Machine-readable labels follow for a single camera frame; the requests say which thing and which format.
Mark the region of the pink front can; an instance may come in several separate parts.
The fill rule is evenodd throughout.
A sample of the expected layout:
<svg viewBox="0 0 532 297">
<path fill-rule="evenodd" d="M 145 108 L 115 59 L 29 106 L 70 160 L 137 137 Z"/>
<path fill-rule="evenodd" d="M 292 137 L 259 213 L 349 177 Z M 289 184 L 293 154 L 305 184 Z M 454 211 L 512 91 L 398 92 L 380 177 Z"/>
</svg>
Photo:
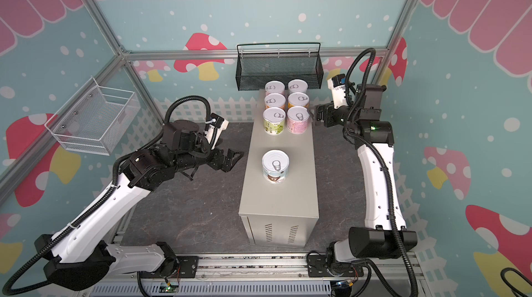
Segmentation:
<svg viewBox="0 0 532 297">
<path fill-rule="evenodd" d="M 310 114 L 305 107 L 294 106 L 287 111 L 286 126 L 292 134 L 303 134 L 308 128 Z"/>
</svg>

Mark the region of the yellow label can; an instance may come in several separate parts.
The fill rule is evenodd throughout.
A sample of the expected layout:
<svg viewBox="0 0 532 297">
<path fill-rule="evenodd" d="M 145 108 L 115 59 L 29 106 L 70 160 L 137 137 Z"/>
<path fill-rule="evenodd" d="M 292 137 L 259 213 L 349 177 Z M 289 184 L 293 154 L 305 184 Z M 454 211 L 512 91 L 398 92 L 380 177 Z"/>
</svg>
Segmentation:
<svg viewBox="0 0 532 297">
<path fill-rule="evenodd" d="M 294 92 L 288 96 L 288 108 L 292 107 L 305 107 L 306 109 L 310 106 L 310 98 L 306 93 Z"/>
</svg>

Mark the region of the blue label can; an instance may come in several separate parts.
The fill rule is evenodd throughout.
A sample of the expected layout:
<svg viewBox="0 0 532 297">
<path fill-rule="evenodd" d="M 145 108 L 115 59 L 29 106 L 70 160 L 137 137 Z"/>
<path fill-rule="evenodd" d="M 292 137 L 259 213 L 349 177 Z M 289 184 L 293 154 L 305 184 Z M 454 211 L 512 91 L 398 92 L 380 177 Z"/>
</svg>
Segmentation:
<svg viewBox="0 0 532 297">
<path fill-rule="evenodd" d="M 301 79 L 294 79 L 288 83 L 289 94 L 293 93 L 306 93 L 308 90 L 308 84 Z"/>
</svg>

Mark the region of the green label can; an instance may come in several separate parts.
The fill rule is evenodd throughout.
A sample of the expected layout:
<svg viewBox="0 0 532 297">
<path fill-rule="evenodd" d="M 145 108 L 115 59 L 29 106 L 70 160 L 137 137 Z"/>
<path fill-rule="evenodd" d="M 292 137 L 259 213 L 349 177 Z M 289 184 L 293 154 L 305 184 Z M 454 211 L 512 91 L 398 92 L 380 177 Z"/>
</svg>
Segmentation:
<svg viewBox="0 0 532 297">
<path fill-rule="evenodd" d="M 280 135 L 285 129 L 285 111 L 278 107 L 267 108 L 263 112 L 263 127 L 269 135 Z"/>
</svg>

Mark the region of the pink label can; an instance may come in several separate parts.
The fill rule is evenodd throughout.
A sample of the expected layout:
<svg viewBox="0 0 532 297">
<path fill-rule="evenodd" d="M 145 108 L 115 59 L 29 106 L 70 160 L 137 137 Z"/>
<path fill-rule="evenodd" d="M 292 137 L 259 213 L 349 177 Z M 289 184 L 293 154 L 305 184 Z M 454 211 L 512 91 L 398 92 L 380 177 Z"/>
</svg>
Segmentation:
<svg viewBox="0 0 532 297">
<path fill-rule="evenodd" d="M 280 81 L 270 81 L 265 84 L 265 95 L 269 96 L 271 94 L 281 94 L 285 95 L 285 85 Z"/>
</svg>

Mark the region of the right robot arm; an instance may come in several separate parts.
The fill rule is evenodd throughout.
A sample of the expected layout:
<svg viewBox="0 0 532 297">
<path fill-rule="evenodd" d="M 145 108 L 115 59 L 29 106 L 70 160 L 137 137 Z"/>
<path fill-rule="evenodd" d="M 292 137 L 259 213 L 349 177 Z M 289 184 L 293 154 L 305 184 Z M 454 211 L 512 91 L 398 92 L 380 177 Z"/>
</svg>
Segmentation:
<svg viewBox="0 0 532 297">
<path fill-rule="evenodd" d="M 381 120 L 384 85 L 368 83 L 376 50 L 363 50 L 347 73 L 329 79 L 333 100 L 314 109 L 314 119 L 325 127 L 341 126 L 342 136 L 356 149 L 362 164 L 366 195 L 363 227 L 352 227 L 346 240 L 331 242 L 325 254 L 306 254 L 311 278 L 333 278 L 331 296 L 361 296 L 376 276 L 391 296 L 397 291 L 375 260 L 401 259 L 410 284 L 410 296 L 418 296 L 414 266 L 408 256 L 418 242 L 407 228 L 393 179 L 394 138 L 390 122 Z"/>
</svg>

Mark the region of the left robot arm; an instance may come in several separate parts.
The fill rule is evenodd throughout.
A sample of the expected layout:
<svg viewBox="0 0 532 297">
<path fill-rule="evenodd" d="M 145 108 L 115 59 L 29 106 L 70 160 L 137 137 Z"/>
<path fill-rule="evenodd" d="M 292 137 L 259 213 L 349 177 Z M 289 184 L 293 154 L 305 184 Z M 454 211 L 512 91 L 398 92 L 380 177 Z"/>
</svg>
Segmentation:
<svg viewBox="0 0 532 297">
<path fill-rule="evenodd" d="M 37 238 L 36 255 L 6 281 L 3 295 L 15 296 L 49 285 L 82 291 L 109 274 L 147 272 L 168 278 L 179 273 L 180 261 L 165 242 L 122 248 L 110 246 L 103 238 L 126 213 L 177 173 L 197 172 L 202 165 L 231 171 L 243 153 L 217 146 L 228 124 L 212 112 L 202 96 L 174 101 L 159 134 L 115 161 L 112 180 L 102 193 L 62 230 Z"/>
</svg>

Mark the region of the beige metal cabinet counter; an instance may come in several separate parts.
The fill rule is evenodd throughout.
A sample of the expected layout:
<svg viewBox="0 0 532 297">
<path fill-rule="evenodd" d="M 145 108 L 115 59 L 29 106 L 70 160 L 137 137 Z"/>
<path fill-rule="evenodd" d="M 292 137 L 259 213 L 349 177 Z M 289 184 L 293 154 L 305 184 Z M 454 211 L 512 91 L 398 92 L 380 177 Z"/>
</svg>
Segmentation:
<svg viewBox="0 0 532 297">
<path fill-rule="evenodd" d="M 269 134 L 264 111 L 260 90 L 239 215 L 251 244 L 302 248 L 319 219 L 313 130 Z"/>
</svg>

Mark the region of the green circuit board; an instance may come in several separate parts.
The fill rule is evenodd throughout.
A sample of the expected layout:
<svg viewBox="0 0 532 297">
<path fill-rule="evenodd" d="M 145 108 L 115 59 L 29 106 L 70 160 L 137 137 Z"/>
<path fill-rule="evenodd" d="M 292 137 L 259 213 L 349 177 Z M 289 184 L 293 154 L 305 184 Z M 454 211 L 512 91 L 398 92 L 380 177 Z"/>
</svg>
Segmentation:
<svg viewBox="0 0 532 297">
<path fill-rule="evenodd" d="M 161 294 L 176 294 L 179 291 L 180 286 L 173 283 L 162 283 L 159 292 Z"/>
</svg>

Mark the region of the black mesh wall basket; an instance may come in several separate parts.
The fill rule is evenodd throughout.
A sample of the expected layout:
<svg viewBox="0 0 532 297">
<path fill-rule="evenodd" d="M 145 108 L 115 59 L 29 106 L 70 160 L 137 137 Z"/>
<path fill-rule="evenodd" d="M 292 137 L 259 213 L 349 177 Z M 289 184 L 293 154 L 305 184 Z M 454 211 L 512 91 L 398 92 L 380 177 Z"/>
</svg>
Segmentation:
<svg viewBox="0 0 532 297">
<path fill-rule="evenodd" d="M 236 50 L 240 91 L 264 89 L 274 80 L 285 86 L 292 80 L 303 80 L 309 89 L 321 89 L 324 69 L 319 42 L 243 43 Z"/>
</svg>

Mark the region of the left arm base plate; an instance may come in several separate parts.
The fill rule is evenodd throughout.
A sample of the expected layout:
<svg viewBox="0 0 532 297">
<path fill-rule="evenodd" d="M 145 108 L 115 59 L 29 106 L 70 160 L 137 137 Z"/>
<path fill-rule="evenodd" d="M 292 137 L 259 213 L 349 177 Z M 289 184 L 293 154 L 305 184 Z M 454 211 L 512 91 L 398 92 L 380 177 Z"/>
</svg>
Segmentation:
<svg viewBox="0 0 532 297">
<path fill-rule="evenodd" d="M 175 268 L 175 271 L 170 276 L 162 276 L 160 273 L 142 272 L 142 279 L 185 279 L 195 278 L 198 270 L 199 257 L 194 255 L 179 255 L 177 260 L 179 265 Z"/>
</svg>

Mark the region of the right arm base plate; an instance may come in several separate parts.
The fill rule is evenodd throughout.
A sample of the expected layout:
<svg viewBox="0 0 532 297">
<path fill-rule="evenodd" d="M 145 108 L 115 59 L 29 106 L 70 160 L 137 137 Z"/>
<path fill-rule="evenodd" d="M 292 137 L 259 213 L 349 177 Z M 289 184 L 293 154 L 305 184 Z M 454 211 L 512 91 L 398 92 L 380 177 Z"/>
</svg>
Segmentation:
<svg viewBox="0 0 532 297">
<path fill-rule="evenodd" d="M 307 254 L 306 264 L 308 276 L 311 278 L 361 278 L 365 276 L 362 267 L 356 267 L 349 263 L 329 263 L 326 255 L 321 255 L 316 252 Z"/>
</svg>

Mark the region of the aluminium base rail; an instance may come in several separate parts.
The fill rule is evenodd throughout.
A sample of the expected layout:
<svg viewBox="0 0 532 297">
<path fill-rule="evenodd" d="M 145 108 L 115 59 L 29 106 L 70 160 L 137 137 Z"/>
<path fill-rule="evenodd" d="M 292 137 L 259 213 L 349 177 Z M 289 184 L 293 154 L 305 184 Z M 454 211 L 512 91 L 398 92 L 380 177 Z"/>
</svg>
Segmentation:
<svg viewBox="0 0 532 297">
<path fill-rule="evenodd" d="M 361 278 L 311 278 L 305 253 L 292 254 L 200 254 L 195 278 L 170 279 L 179 285 L 176 294 L 161 294 L 164 279 L 141 279 L 149 296 L 334 296 L 333 283 L 354 280 L 356 293 L 366 280 Z M 402 296 L 410 295 L 410 284 L 399 260 L 374 260 L 389 284 Z M 136 274 L 104 278 L 100 283 L 73 296 L 143 296 Z M 360 296 L 391 296 L 373 271 Z"/>
</svg>

